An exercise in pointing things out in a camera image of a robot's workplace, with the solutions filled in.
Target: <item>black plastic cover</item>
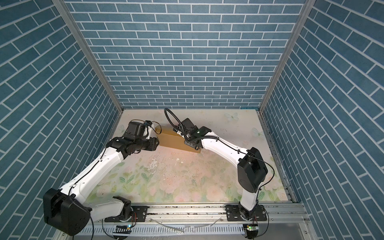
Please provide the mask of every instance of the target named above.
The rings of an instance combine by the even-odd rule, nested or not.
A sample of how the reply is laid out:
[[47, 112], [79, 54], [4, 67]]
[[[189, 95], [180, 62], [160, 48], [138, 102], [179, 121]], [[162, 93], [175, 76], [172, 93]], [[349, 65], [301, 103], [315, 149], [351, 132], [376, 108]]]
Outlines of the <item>black plastic cover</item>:
[[[258, 149], [253, 147], [247, 152], [249, 155], [263, 160]], [[263, 161], [256, 160], [248, 155], [245, 155], [242, 159], [239, 159], [239, 161], [237, 164], [238, 181], [245, 190], [255, 193], [260, 183], [265, 180], [268, 169]]]
[[69, 236], [81, 232], [91, 215], [89, 208], [53, 188], [49, 189], [43, 196], [43, 210], [44, 222]]

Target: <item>floral tabletop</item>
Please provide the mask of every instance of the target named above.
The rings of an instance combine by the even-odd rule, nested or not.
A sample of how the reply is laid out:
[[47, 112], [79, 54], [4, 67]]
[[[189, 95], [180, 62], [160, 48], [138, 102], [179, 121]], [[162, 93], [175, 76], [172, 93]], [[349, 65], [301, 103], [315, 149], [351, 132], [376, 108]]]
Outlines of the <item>floral tabletop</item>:
[[[180, 120], [189, 118], [238, 146], [257, 148], [263, 160], [275, 167], [255, 110], [172, 110]], [[121, 136], [132, 119], [152, 120], [170, 126], [163, 110], [125, 110], [114, 137]], [[268, 167], [266, 180], [272, 177]], [[232, 202], [239, 201], [242, 188], [237, 170], [219, 155], [159, 146], [156, 151], [133, 154], [113, 168], [89, 195], [87, 202], [105, 202], [122, 196], [132, 202]], [[265, 185], [260, 201], [286, 201], [280, 177]]]

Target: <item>brick wall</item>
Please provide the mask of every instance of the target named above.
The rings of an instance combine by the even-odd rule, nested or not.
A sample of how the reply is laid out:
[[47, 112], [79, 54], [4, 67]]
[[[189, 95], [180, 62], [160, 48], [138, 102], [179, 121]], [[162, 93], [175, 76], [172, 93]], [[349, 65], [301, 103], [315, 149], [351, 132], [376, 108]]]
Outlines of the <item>brick wall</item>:
[[265, 109], [319, 239], [384, 239], [384, 1], [317, 0]]
[[0, 1], [0, 24], [0, 239], [51, 238], [43, 194], [99, 153], [117, 111], [50, 0]]
[[125, 108], [257, 108], [304, 1], [66, 3]]

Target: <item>white robotic arm link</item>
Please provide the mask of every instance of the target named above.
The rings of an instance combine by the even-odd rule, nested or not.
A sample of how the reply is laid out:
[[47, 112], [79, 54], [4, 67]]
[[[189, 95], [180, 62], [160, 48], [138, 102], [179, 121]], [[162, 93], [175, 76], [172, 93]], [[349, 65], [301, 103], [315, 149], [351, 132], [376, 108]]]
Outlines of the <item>white robotic arm link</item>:
[[[206, 127], [197, 128], [188, 118], [180, 122], [167, 108], [164, 112], [174, 131], [184, 137], [185, 144], [195, 149], [211, 150], [237, 168], [238, 181], [243, 187], [239, 203], [240, 214], [245, 220], [252, 219], [257, 207], [258, 191], [268, 173], [260, 152], [256, 148], [248, 150], [233, 145]], [[172, 123], [167, 112], [178, 121], [178, 125]], [[109, 202], [98, 205], [86, 204], [85, 201], [105, 175], [127, 156], [139, 153], [141, 150], [154, 151], [158, 145], [159, 141], [151, 121], [144, 123], [131, 121], [124, 135], [110, 140], [102, 154], [74, 179], [58, 190], [50, 189], [45, 193], [44, 221], [73, 236], [85, 227], [89, 219], [93, 221], [107, 217], [116, 217], [121, 221], [129, 219], [131, 202], [128, 199], [115, 196]]]

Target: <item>floral pattern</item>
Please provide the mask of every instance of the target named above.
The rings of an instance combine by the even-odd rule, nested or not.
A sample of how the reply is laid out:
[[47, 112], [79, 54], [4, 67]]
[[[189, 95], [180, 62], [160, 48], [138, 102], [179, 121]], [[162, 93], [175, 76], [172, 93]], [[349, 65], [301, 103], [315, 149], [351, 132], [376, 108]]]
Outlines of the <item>floral pattern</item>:
[[[145, 116], [140, 110], [124, 111], [124, 114], [128, 112], [129, 115], [124, 117], [123, 114], [114, 136], [120, 136], [122, 131], [125, 131], [124, 126], [127, 126], [130, 119], [159, 121], [161, 114], [158, 110], [145, 111], [152, 112], [152, 115], [148, 116], [146, 113]], [[263, 159], [274, 166], [263, 132], [257, 131], [258, 134], [255, 135], [254, 129], [261, 129], [260, 123], [253, 124], [251, 129], [244, 128], [247, 124], [243, 118], [252, 119], [253, 116], [253, 120], [258, 122], [255, 111], [237, 110], [240, 112], [222, 113], [223, 110], [216, 110], [221, 112], [223, 121], [218, 117], [218, 113], [212, 116], [208, 110], [203, 111], [204, 113], [199, 110], [195, 114], [191, 111], [193, 110], [185, 114], [189, 115], [194, 124], [200, 126], [205, 123], [206, 127], [214, 129], [216, 134], [233, 143], [236, 141], [231, 137], [239, 136], [239, 129], [243, 129], [240, 134], [243, 136], [242, 141], [238, 144], [241, 143], [246, 148], [255, 146], [262, 153]], [[174, 113], [184, 119], [178, 111]], [[200, 115], [204, 123], [193, 119], [196, 115]], [[268, 167], [266, 181], [271, 178], [272, 170]], [[202, 149], [198, 154], [159, 146], [154, 152], [142, 151], [127, 157], [98, 183], [87, 202], [105, 202], [116, 195], [132, 202], [228, 202], [239, 201], [241, 194], [242, 188], [237, 181], [236, 168], [219, 155], [206, 149]], [[287, 200], [277, 171], [272, 181], [263, 187], [259, 200]]]

